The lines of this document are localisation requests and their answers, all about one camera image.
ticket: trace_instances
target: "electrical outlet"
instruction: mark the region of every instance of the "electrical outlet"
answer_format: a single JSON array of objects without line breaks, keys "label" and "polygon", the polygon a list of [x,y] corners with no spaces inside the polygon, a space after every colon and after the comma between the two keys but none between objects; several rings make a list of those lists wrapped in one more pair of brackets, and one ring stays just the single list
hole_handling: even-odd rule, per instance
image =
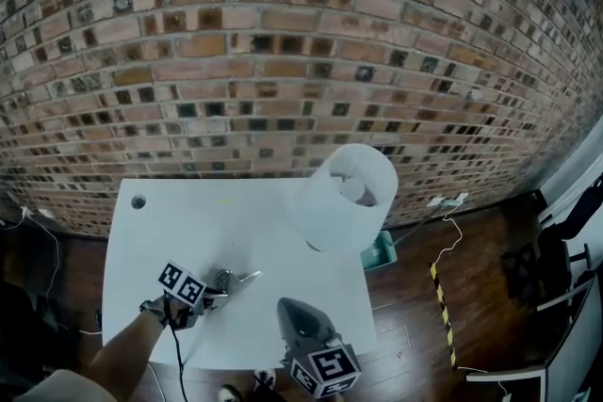
[{"label": "electrical outlet", "polygon": [[45,208],[40,208],[38,210],[38,212],[43,216],[43,217],[49,217],[51,219],[55,219],[55,215],[52,214],[52,212],[50,210],[47,210]]},{"label": "electrical outlet", "polygon": [[430,202],[427,203],[427,207],[431,208],[433,206],[437,206],[438,204],[440,204],[442,201],[444,200],[443,197],[441,196],[436,196],[435,198],[432,198],[430,200]]},{"label": "electrical outlet", "polygon": [[33,213],[29,208],[27,208],[27,206],[22,206],[21,207],[21,216],[22,217],[32,217]]},{"label": "electrical outlet", "polygon": [[455,199],[448,198],[447,200],[443,200],[441,203],[444,206],[461,206],[464,203],[464,200],[469,196],[469,193],[461,193]]}]

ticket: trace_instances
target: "human arm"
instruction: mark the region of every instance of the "human arm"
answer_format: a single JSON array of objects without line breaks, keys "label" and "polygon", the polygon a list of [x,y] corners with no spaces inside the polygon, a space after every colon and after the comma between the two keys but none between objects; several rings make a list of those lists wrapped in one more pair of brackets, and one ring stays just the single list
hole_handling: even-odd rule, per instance
[{"label": "human arm", "polygon": [[[155,301],[162,307],[163,297]],[[178,311],[180,302],[171,302],[171,312]],[[127,402],[139,385],[151,353],[164,326],[150,311],[140,313],[135,320],[113,337],[96,354],[86,378],[93,380],[113,395],[118,402]]]}]

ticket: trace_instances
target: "black wristband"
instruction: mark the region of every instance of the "black wristband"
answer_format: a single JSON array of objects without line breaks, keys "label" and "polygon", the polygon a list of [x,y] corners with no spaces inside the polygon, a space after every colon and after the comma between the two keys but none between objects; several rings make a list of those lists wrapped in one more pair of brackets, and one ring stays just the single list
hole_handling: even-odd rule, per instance
[{"label": "black wristband", "polygon": [[150,312],[153,314],[164,329],[168,325],[168,316],[166,315],[165,310],[158,308],[153,301],[144,300],[142,303],[140,303],[139,309],[141,313]]}]

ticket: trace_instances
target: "wrist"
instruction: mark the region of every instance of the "wrist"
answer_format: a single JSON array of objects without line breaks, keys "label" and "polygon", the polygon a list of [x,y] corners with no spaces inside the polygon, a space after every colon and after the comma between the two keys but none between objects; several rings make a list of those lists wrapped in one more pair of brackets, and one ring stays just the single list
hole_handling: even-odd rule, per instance
[{"label": "wrist", "polygon": [[142,314],[147,314],[148,316],[154,318],[160,325],[162,329],[165,329],[168,325],[168,316],[165,313],[165,309],[163,307],[163,297],[158,298],[155,301],[144,300],[140,306],[140,312]]}]

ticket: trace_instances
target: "white table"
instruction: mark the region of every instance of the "white table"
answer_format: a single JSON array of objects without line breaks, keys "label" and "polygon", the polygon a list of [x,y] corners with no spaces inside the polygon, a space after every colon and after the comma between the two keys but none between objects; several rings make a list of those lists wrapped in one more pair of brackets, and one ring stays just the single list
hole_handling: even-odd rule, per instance
[{"label": "white table", "polygon": [[[310,249],[288,207],[302,179],[124,180],[113,215],[103,290],[103,342],[130,323],[144,299],[161,292],[169,260],[207,282],[220,268],[263,276],[216,314],[178,333],[186,366],[254,369],[285,355],[276,303],[292,297],[331,317],[356,353],[376,345],[367,283],[358,253]],[[142,195],[146,204],[132,207]],[[166,330],[152,362],[176,364]]]}]

